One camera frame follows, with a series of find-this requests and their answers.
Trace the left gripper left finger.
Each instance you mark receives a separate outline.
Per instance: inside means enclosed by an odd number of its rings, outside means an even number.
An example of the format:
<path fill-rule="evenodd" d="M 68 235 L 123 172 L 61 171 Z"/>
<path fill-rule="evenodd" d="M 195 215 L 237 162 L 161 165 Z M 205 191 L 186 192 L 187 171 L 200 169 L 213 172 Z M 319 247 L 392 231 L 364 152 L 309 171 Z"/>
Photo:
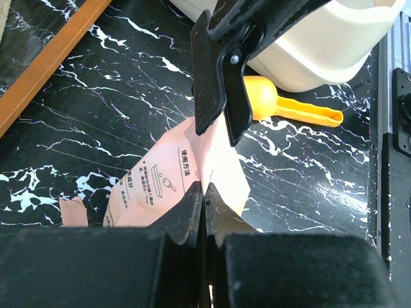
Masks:
<path fill-rule="evenodd" d="M 2 307 L 196 307 L 203 194 L 149 227 L 31 228 L 1 243 Z"/>

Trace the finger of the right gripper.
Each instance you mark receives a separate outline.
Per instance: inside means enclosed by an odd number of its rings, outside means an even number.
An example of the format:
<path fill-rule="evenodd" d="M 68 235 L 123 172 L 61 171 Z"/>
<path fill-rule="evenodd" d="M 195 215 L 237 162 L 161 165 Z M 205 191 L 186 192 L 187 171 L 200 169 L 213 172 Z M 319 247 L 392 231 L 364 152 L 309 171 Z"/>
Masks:
<path fill-rule="evenodd" d="M 307 1 L 218 1 L 207 22 L 207 34 L 228 52 L 249 43 L 254 58 L 300 20 L 328 4 Z"/>

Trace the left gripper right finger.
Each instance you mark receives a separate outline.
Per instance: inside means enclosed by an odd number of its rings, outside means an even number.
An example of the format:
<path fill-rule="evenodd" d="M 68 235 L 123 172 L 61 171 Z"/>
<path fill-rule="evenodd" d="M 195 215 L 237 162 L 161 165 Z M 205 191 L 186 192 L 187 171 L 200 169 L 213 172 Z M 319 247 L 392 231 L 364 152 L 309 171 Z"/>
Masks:
<path fill-rule="evenodd" d="M 377 251 L 346 234 L 262 233 L 210 185 L 204 199 L 215 307 L 392 307 Z"/>

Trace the black bag clip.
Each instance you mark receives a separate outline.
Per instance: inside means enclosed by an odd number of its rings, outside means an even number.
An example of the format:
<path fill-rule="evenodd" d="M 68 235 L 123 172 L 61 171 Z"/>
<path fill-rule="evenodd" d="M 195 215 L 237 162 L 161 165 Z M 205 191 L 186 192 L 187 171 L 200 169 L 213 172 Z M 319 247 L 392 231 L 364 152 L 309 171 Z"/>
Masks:
<path fill-rule="evenodd" d="M 190 31 L 195 97 L 195 132 L 204 134 L 224 114 L 232 147 L 252 121 L 252 111 L 243 81 L 245 61 L 232 64 L 232 55 L 241 57 L 237 43 L 221 43 L 207 33 L 211 12 L 204 10 Z"/>

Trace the yellow plastic litter scoop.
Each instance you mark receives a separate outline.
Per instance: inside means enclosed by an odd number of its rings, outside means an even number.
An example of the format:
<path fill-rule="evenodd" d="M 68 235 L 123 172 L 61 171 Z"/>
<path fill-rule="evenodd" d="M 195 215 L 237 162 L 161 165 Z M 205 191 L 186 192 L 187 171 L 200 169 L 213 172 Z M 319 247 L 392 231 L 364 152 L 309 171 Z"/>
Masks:
<path fill-rule="evenodd" d="M 243 80 L 252 109 L 252 119 L 255 121 L 279 116 L 335 128 L 344 120 L 344 115 L 339 110 L 279 96 L 276 86 L 266 77 L 245 76 Z"/>

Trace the pink cat litter bag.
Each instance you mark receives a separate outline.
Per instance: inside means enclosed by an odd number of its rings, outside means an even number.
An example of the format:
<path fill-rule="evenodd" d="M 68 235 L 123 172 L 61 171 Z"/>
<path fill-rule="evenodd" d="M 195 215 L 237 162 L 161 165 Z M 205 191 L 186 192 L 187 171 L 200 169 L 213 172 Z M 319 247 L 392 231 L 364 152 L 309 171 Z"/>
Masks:
<path fill-rule="evenodd" d="M 193 182 L 204 192 L 214 184 L 235 213 L 243 212 L 250 187 L 222 115 L 202 135 L 194 117 L 165 132 L 112 188 L 103 226 L 147 227 L 178 204 Z"/>

